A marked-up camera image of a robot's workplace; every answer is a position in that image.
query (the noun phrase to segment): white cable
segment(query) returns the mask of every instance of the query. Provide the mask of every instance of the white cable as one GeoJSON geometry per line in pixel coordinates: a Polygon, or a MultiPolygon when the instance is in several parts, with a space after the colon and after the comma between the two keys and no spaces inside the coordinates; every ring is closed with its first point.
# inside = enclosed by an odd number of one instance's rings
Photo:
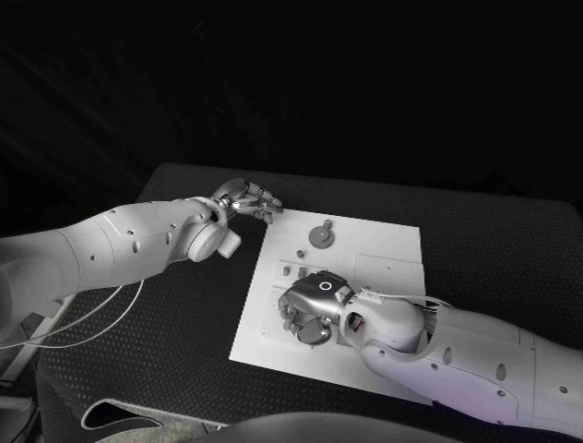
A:
{"type": "Polygon", "coordinates": [[[114,298],[114,296],[119,294],[119,291],[123,289],[123,286],[119,286],[119,289],[111,293],[110,297],[103,301],[103,303],[72,323],[65,325],[62,328],[58,328],[48,332],[47,334],[38,335],[36,337],[29,338],[28,340],[19,341],[18,343],[6,344],[5,346],[0,346],[0,349],[13,348],[15,346],[22,346],[23,344],[29,344],[34,341],[39,339],[45,339],[47,337],[51,337],[52,335],[58,334],[59,332],[64,332],[67,329],[72,328],[75,324],[78,324],[87,317],[90,317],[96,311],[110,302],[110,300],[114,298]]]}
{"type": "Polygon", "coordinates": [[[25,346],[34,346],[35,348],[45,348],[45,349],[61,349],[61,348],[71,348],[72,346],[78,346],[83,343],[87,343],[88,341],[94,340],[100,335],[103,335],[113,327],[114,325],[119,323],[119,321],[121,320],[121,318],[126,316],[126,313],[129,312],[129,310],[132,309],[136,299],[139,298],[139,294],[142,293],[142,288],[143,288],[143,283],[146,280],[142,280],[142,284],[139,285],[139,290],[136,291],[136,295],[134,298],[132,299],[132,302],[129,304],[129,307],[126,309],[126,311],[123,311],[123,314],[120,315],[119,319],[114,320],[114,322],[110,324],[110,326],[107,328],[104,328],[93,337],[90,337],[88,339],[78,341],[77,343],[72,344],[64,344],[61,346],[47,346],[44,344],[38,344],[38,343],[23,343],[25,346]]]}
{"type": "Polygon", "coordinates": [[[413,299],[413,300],[426,300],[427,302],[437,303],[439,305],[453,307],[447,302],[440,300],[436,297],[430,297],[429,295],[391,295],[388,293],[380,293],[378,291],[372,291],[369,288],[361,288],[361,294],[371,293],[372,295],[377,295],[380,297],[385,298],[404,298],[404,299],[413,299]]]}

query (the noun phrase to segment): black table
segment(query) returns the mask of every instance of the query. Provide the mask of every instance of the black table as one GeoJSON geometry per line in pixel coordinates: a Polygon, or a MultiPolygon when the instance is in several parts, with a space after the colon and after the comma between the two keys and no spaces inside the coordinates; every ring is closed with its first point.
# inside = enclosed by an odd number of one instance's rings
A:
{"type": "MultiPolygon", "coordinates": [[[[293,210],[419,226],[427,293],[583,350],[583,222],[571,205],[169,163],[139,201],[209,196],[235,177],[271,190],[293,210]]],[[[215,254],[198,264],[173,264],[146,281],[136,306],[103,337],[44,351],[38,379],[51,441],[91,442],[147,425],[132,420],[83,430],[80,417],[106,398],[224,424],[271,413],[322,411],[384,418],[462,441],[580,441],[230,361],[266,224],[235,217],[231,228],[243,244],[230,260],[215,254]]],[[[132,285],[109,312],[48,343],[97,333],[134,293],[132,285]]],[[[80,295],[62,324],[109,294],[80,295]]]]}

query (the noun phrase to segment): white board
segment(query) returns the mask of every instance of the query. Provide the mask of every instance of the white board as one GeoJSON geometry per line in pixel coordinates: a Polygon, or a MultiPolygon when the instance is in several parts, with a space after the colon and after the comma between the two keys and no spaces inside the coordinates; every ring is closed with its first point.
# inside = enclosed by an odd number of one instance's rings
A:
{"type": "Polygon", "coordinates": [[[283,330],[277,307],[299,267],[307,268],[307,274],[316,269],[335,272],[348,279],[355,291],[359,290],[355,284],[369,284],[374,280],[369,286],[377,291],[424,294],[420,229],[297,210],[284,210],[274,219],[274,224],[267,226],[231,360],[431,404],[411,389],[369,371],[355,350],[338,344],[335,329],[323,345],[302,344],[283,330]],[[309,243],[309,232],[325,220],[333,223],[335,243],[326,249],[316,249],[309,243]],[[287,276],[282,275],[284,266],[287,276]]]}

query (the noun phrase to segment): black background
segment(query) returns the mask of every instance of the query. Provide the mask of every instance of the black background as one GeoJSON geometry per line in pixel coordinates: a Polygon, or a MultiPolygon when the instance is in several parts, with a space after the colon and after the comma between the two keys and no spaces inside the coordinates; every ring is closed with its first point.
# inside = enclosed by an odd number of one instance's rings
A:
{"type": "Polygon", "coordinates": [[[580,3],[0,2],[0,235],[133,202],[162,162],[583,216],[580,3]]]}

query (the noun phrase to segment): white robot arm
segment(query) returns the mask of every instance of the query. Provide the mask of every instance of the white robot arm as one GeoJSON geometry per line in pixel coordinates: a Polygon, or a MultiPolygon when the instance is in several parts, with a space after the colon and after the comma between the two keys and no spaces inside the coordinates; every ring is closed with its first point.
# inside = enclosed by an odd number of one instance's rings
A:
{"type": "Polygon", "coordinates": [[[230,257],[241,239],[235,213],[273,223],[283,203],[234,179],[211,198],[150,201],[113,208],[75,225],[0,238],[0,342],[41,306],[96,288],[132,284],[175,261],[230,257]]]}
{"type": "Polygon", "coordinates": [[[486,422],[583,438],[583,352],[437,299],[437,307],[411,303],[419,298],[430,297],[355,293],[322,271],[279,307],[302,342],[325,343],[335,323],[369,370],[433,401],[486,422]],[[420,347],[424,330],[433,336],[420,347]]]}

